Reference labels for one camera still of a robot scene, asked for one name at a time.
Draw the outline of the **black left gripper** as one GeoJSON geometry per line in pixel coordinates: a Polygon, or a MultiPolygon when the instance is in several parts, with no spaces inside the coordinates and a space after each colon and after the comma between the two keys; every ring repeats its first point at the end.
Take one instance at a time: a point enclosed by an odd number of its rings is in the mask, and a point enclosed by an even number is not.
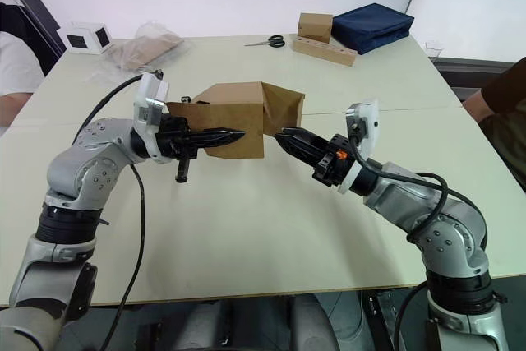
{"type": "Polygon", "coordinates": [[[176,182],[185,183],[188,181],[190,161],[197,158],[198,148],[229,145],[244,136],[244,131],[227,127],[191,131],[185,117],[162,115],[156,140],[162,156],[178,161],[176,182]]]}

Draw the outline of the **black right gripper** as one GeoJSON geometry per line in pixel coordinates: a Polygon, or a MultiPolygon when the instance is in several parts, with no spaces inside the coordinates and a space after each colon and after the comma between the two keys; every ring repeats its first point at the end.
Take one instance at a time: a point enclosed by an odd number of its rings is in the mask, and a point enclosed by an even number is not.
{"type": "Polygon", "coordinates": [[[276,134],[281,148],[305,164],[314,167],[312,177],[328,187],[340,186],[353,165],[348,138],[336,134],[326,139],[302,127],[286,127],[276,134]]]}

